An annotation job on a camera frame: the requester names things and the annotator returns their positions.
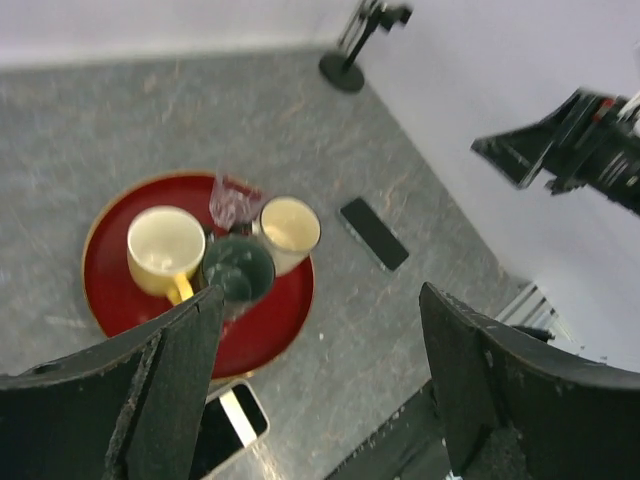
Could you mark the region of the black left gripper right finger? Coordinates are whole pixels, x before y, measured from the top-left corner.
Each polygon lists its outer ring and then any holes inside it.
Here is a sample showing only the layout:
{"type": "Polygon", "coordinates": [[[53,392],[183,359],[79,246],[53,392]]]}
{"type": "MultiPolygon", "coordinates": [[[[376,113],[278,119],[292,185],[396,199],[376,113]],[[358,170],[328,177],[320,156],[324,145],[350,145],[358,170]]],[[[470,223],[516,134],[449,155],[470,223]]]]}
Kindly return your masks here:
{"type": "Polygon", "coordinates": [[[419,305],[454,475],[638,478],[638,373],[550,346],[429,282],[419,305]]]}

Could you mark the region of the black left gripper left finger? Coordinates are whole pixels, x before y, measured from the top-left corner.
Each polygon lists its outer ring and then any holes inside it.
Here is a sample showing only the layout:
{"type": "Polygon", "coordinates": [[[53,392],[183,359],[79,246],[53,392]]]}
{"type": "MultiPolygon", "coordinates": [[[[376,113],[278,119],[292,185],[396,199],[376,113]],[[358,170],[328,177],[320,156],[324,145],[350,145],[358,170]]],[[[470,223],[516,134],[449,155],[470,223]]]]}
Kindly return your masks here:
{"type": "Polygon", "coordinates": [[[222,290],[206,287],[100,344],[2,376],[2,478],[188,478],[222,326],[222,290]]]}

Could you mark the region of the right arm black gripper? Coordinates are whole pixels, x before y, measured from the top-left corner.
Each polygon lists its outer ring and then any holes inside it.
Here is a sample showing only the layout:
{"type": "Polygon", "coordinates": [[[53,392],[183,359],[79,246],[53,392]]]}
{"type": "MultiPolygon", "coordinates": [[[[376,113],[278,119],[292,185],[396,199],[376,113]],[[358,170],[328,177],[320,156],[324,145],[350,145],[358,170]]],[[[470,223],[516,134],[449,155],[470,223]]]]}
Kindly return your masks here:
{"type": "Polygon", "coordinates": [[[546,171],[553,195],[589,186],[639,213],[639,97],[578,89],[554,114],[523,128],[475,139],[471,150],[516,189],[546,171]]]}

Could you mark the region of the black phone clear case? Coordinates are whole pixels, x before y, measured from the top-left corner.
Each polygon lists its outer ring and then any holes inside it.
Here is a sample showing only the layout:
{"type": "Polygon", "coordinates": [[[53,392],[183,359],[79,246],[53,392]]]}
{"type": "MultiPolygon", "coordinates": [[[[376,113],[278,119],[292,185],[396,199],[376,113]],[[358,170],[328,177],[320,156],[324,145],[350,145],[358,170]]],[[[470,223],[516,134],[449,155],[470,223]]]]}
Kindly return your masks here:
{"type": "Polygon", "coordinates": [[[339,214],[385,270],[396,271],[409,257],[408,250],[362,197],[343,205],[339,214]]]}

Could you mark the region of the black phone stand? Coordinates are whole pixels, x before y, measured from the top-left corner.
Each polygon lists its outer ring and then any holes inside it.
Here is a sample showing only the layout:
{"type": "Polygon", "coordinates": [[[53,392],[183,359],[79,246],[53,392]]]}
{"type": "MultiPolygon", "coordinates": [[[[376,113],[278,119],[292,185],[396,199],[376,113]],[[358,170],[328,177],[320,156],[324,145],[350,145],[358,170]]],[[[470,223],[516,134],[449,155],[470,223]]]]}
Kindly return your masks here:
{"type": "Polygon", "coordinates": [[[319,72],[334,89],[355,94],[365,84],[364,74],[356,58],[365,43],[378,30],[389,33],[396,25],[405,27],[414,7],[403,3],[391,5],[387,1],[360,1],[336,48],[319,60],[319,72]]]}

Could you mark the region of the black phone pink case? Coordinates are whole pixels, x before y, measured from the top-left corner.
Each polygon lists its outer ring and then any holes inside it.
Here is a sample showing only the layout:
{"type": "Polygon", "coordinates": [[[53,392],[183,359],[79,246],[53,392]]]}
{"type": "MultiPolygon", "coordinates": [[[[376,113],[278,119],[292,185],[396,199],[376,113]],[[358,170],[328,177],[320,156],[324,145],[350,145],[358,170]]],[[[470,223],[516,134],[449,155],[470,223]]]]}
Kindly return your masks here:
{"type": "Polygon", "coordinates": [[[210,393],[200,421],[189,479],[213,479],[270,430],[253,388],[235,380],[210,393]]]}

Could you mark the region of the yellow mug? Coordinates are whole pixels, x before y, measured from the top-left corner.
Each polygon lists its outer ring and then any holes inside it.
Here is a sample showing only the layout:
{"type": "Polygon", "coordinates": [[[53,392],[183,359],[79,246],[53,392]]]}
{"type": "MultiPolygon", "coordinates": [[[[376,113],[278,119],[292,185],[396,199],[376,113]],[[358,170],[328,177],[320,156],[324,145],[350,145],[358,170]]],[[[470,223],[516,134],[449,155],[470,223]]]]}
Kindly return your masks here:
{"type": "Polygon", "coordinates": [[[169,205],[142,211],[128,227],[126,246],[129,273],[143,292],[174,306],[194,295],[190,280],[204,257],[206,238],[191,213],[169,205]]]}

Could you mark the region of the dark green mug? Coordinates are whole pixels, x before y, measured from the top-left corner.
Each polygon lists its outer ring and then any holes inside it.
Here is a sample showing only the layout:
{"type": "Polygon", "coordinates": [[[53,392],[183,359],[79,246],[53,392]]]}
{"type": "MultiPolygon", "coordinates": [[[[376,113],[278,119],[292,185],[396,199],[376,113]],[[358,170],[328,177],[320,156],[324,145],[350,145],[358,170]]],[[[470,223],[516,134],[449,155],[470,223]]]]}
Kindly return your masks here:
{"type": "Polygon", "coordinates": [[[275,265],[269,252],[253,238],[229,235],[207,245],[199,281],[202,288],[221,289],[226,306],[250,305],[270,293],[275,265]]]}

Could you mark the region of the clear plastic tumbler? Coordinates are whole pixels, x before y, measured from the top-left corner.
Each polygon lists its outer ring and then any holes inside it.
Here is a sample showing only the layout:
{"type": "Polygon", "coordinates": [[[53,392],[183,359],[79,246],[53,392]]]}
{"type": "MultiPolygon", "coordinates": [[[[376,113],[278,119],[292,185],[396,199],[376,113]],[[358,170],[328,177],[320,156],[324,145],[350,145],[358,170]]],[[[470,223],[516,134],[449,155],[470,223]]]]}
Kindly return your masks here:
{"type": "Polygon", "coordinates": [[[236,223],[255,218],[263,205],[263,195],[255,190],[241,190],[227,175],[219,174],[209,200],[209,212],[214,224],[230,230],[236,223]]]}

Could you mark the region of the cream glass mug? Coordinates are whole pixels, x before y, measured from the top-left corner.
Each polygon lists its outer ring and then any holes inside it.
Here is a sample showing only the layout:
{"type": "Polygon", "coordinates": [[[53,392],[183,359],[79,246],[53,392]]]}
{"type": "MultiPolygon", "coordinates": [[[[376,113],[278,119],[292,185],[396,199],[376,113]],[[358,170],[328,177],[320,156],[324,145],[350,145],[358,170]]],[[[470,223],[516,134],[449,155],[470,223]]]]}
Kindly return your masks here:
{"type": "Polygon", "coordinates": [[[255,234],[273,259],[277,277],[288,274],[306,259],[321,237],[316,212],[292,196],[267,201],[254,225],[255,234]]]}

